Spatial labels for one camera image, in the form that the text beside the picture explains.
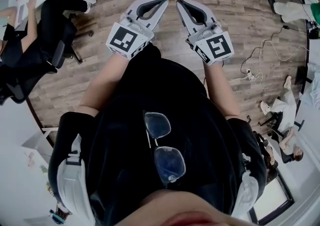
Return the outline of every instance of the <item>wooden floor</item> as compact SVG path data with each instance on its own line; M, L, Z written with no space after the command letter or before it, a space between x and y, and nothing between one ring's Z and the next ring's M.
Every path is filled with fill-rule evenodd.
M94 30L93 37L83 37L73 44L78 55L83 58L83 64L78 65L68 59L63 67L54 75L46 75L37 84L30 95L30 101L42 124L46 127L56 127L61 115L74 111L79 104L84 91L97 72L106 63L110 53L105 42L114 22L129 7L134 0L97 0L89 14L78 14L74 20L79 33ZM267 0L196 0L212 9L222 28L228 31L234 47L235 55L225 61L224 71L231 80L243 78L240 65L255 47L259 47L263 39L269 39L272 33L279 32L283 23L278 15L272 14ZM305 30L302 20L289 24L297 30ZM160 23L154 30L156 44L162 52L162 57L178 62L192 72L201 81L204 80L204 70L200 57L185 43L187 30L180 21L176 0L170 0ZM306 46L306 34L284 29L281 34L272 39L279 56L287 58L298 46ZM258 121L267 117L260 110L260 101L271 103L283 92L283 84L287 75L294 78L297 66L305 64L306 51L301 48L290 60L280 61L270 43L266 43L261 55L261 78L256 85L247 79L231 82L232 89L240 104L243 116L250 115L254 130L265 133L267 128L258 126ZM259 72L259 50L256 49L252 58L243 66L250 68L254 75ZM301 86L294 86L295 97Z

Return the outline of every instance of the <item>white shoe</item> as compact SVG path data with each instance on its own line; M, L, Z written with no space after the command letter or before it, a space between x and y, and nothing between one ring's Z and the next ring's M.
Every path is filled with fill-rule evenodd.
M260 108L264 115L267 115L267 113L271 111L269 105L266 104L264 101L260 103Z
M291 76L286 78L283 88L291 90Z
M86 4L88 6L88 9L84 13L88 14L90 12L90 9L91 9L91 3L87 2Z

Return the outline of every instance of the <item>eyeglasses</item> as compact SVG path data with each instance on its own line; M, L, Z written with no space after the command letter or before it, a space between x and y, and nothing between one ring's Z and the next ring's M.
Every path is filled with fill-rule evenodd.
M171 132L170 122L164 114L144 111L143 119L150 149L152 149L150 137L155 142L156 148L154 149L153 160L156 170L162 184L167 188L169 183L174 183L186 173L184 157L174 147L158 145L157 140Z

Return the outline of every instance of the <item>lip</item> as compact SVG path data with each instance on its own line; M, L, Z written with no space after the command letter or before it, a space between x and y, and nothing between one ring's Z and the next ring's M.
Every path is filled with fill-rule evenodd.
M210 215L205 212L178 213L165 221L161 226L212 226L214 222Z

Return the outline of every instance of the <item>office chair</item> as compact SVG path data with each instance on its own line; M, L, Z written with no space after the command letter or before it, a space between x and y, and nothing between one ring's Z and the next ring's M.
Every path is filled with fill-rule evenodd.
M56 74L57 69L62 67L66 58L74 58L78 64L83 62L73 50L72 43L74 39L79 37L87 35L92 37L94 32L88 31L76 36L77 28L71 22L74 17L75 14L71 14L69 18L61 16L61 21L64 23L63 36L58 42L51 61L31 68L10 68L6 65L0 67L0 106L8 98L11 98L16 104L23 103L39 80L45 74Z

